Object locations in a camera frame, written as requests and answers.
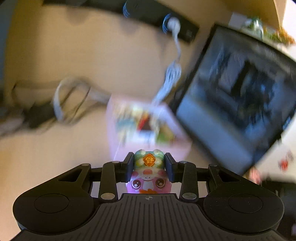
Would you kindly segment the pink pig figurine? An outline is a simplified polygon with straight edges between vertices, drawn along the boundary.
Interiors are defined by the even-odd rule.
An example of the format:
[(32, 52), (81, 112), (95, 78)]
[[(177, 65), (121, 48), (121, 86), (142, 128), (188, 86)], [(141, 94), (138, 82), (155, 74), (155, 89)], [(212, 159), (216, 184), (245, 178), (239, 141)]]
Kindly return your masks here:
[(165, 170), (165, 155), (162, 151), (139, 150), (134, 154), (134, 169), (127, 192), (133, 194), (167, 194), (171, 182)]

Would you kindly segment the pink cardboard box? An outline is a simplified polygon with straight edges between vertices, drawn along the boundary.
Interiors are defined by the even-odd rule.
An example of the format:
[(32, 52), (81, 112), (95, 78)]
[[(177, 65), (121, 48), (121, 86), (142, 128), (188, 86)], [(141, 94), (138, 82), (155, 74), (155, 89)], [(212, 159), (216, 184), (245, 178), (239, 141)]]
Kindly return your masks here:
[(165, 104), (112, 95), (106, 110), (110, 156), (120, 161), (129, 153), (158, 149), (184, 160), (192, 141)]

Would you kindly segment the black computer case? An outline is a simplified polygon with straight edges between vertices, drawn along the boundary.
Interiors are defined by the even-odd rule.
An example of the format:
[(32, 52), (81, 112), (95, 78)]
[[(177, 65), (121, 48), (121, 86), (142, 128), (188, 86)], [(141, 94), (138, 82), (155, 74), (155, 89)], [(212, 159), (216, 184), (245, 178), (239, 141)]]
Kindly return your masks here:
[(295, 114), (295, 59), (258, 37), (215, 24), (170, 108), (216, 162), (243, 174)]

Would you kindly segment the black power brick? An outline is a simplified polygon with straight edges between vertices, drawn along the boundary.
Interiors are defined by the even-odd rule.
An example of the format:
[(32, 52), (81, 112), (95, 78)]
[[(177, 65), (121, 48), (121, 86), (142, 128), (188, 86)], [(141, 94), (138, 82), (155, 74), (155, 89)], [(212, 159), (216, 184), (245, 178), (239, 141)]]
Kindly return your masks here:
[(45, 102), (41, 105), (33, 104), (30, 109), (24, 111), (24, 123), (30, 129), (38, 128), (54, 118), (55, 113), (51, 102)]

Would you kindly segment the black wall power strip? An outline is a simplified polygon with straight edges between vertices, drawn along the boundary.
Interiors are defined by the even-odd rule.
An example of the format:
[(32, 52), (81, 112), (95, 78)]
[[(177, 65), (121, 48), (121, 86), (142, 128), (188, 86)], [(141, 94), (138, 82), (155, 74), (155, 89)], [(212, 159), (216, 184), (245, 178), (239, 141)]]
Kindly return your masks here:
[(164, 33), (169, 32), (168, 22), (171, 18), (180, 21), (181, 29), (178, 38), (191, 43), (196, 38), (199, 26), (183, 15), (170, 9), (158, 1), (149, 0), (87, 0), (87, 1), (43, 1), (44, 4), (59, 4), (74, 7), (88, 7), (102, 9), (122, 14), (127, 18), (132, 18), (146, 24), (155, 26)]

